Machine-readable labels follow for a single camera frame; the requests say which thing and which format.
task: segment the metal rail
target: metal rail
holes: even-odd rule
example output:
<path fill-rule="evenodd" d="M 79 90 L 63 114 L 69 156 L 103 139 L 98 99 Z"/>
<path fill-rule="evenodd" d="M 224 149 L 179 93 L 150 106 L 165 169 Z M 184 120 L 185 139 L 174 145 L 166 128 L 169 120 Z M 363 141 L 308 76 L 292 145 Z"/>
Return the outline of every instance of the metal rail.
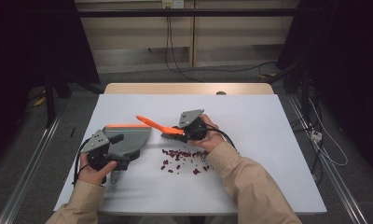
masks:
<path fill-rule="evenodd" d="M 308 124 L 306 120 L 303 119 L 303 115 L 300 111 L 300 108 L 301 108 L 300 102 L 296 98 L 293 98 L 292 96 L 289 96 L 288 99 L 291 103 L 291 106 L 294 108 L 295 113 L 297 114 L 297 117 L 300 119 L 300 122 L 303 128 L 305 129 L 308 128 Z M 318 145 L 314 141 L 312 141 L 312 144 L 314 146 L 314 150 L 317 153 L 319 150 Z M 322 147 L 321 150 L 327 154 L 324 147 Z M 336 168 L 336 166 L 332 162 L 328 161 L 326 157 L 323 155 L 323 153 L 320 153 L 319 157 L 323 164 L 323 167 L 325 168 L 326 173 L 329 176 L 329 179 L 332 182 L 333 187 L 338 193 L 340 200 L 343 202 L 344 208 L 349 213 L 352 223 L 367 224 L 366 218 L 364 217 L 364 214 L 360 206 L 358 205 L 358 202 L 355 200 L 354 196 L 352 195 L 352 192 L 349 190 L 346 183 L 343 181 L 343 178 L 341 178 L 341 175 L 338 172 L 338 169 Z"/>
<path fill-rule="evenodd" d="M 324 13 L 316 8 L 252 8 L 252 9 L 79 9 L 78 11 L 62 10 L 27 10 L 28 16 L 42 17 L 292 17 L 302 14 Z"/>
<path fill-rule="evenodd" d="M 49 142 L 52 139 L 53 134 L 56 132 L 64 109 L 65 105 L 60 109 L 60 113 L 57 115 L 55 120 L 53 120 L 52 124 L 44 131 L 43 136 L 41 137 L 41 140 L 29 161 L 29 164 L 21 175 L 21 179 L 18 181 L 16 188 L 13 189 L 11 196 L 9 197 L 3 211 L 0 214 L 0 224 L 13 223 L 15 216 L 21 207 L 23 199 L 30 188 L 33 178 L 35 177 L 39 164 L 45 155 Z"/>

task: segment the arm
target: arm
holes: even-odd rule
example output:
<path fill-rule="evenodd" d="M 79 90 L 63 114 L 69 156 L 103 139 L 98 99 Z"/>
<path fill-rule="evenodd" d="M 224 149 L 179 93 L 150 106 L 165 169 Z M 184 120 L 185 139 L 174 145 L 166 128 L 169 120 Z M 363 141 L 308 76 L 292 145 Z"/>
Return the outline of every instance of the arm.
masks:
<path fill-rule="evenodd" d="M 201 118 L 218 128 L 206 115 Z M 300 223 L 270 174 L 256 161 L 240 156 L 221 134 L 208 132 L 205 139 L 190 144 L 209 152 L 208 161 L 238 206 L 239 223 Z"/>
<path fill-rule="evenodd" d="M 85 153 L 81 154 L 80 167 L 88 164 Z M 86 166 L 79 172 L 70 201 L 62 205 L 47 224 L 54 223 L 97 223 L 97 208 L 104 196 L 105 188 L 101 186 L 103 178 L 117 166 L 114 161 L 109 162 L 102 170 L 96 171 Z"/>

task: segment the orange handle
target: orange handle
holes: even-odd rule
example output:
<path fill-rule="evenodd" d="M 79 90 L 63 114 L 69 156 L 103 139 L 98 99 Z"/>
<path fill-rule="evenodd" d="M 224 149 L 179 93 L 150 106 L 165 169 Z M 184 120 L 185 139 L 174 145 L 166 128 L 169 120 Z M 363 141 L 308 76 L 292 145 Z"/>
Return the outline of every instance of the orange handle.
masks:
<path fill-rule="evenodd" d="M 143 122 L 143 123 L 145 123 L 145 124 L 147 124 L 147 125 L 149 125 L 153 128 L 156 128 L 163 133 L 166 133 L 166 134 L 184 134 L 184 130 L 175 129 L 175 128 L 171 128 L 171 127 L 163 127 L 163 126 L 157 124 L 156 122 L 154 122 L 150 119 L 147 119 L 143 116 L 137 115 L 136 118 L 138 118 L 141 122 Z"/>
<path fill-rule="evenodd" d="M 105 128 L 150 128 L 146 124 L 107 124 Z"/>

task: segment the beige sleeve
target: beige sleeve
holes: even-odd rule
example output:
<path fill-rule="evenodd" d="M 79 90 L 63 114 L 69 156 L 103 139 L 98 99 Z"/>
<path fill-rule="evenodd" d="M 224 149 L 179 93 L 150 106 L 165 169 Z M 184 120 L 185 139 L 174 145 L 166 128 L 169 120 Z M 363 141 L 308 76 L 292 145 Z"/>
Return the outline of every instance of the beige sleeve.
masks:
<path fill-rule="evenodd" d="M 301 223 L 262 165 L 243 158 L 227 142 L 218 145 L 207 158 L 238 206 L 239 223 Z"/>
<path fill-rule="evenodd" d="M 70 201 L 62 205 L 47 224 L 97 223 L 97 207 L 104 196 L 105 188 L 77 180 Z"/>

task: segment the white tabletop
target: white tabletop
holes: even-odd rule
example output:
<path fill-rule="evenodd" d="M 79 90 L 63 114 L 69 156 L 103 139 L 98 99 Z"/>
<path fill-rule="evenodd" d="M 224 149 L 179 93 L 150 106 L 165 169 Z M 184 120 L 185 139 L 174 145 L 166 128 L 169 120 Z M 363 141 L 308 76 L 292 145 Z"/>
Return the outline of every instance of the white tabletop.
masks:
<path fill-rule="evenodd" d="M 204 109 L 227 133 L 241 155 L 260 162 L 273 176 L 298 214 L 326 212 L 309 167 L 289 126 L 277 95 L 101 95 L 84 139 L 112 123 L 140 123 L 142 115 L 164 126 L 178 125 L 184 111 Z M 167 169 L 180 164 L 162 150 L 199 151 L 187 144 L 164 139 L 153 129 L 138 160 L 121 172 L 118 183 L 105 184 L 99 212 L 127 215 L 218 215 L 237 212 L 215 170 L 192 173 L 205 162 L 184 161 L 177 172 Z M 172 162 L 161 170 L 163 161 Z M 74 166 L 55 210 L 72 193 Z"/>

